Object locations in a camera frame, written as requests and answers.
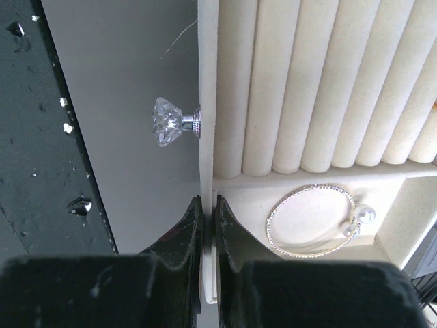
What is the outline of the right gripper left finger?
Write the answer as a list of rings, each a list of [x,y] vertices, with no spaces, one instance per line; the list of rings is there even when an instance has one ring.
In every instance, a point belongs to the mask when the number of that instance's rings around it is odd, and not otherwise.
[[[1,267],[2,327],[195,327],[200,197],[134,255],[21,256]]]

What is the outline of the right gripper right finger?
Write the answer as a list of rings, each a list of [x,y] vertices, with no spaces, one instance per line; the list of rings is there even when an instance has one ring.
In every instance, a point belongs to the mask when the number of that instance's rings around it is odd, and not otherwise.
[[[214,213],[221,327],[425,327],[416,292],[386,262],[285,260]]]

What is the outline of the beige jewelry tray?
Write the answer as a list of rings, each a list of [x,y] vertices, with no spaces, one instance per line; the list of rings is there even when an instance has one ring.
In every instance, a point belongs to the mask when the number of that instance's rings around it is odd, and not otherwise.
[[[436,222],[436,2],[198,1],[193,26],[199,104],[152,117],[199,140],[206,300],[218,197],[285,260],[405,268]]]

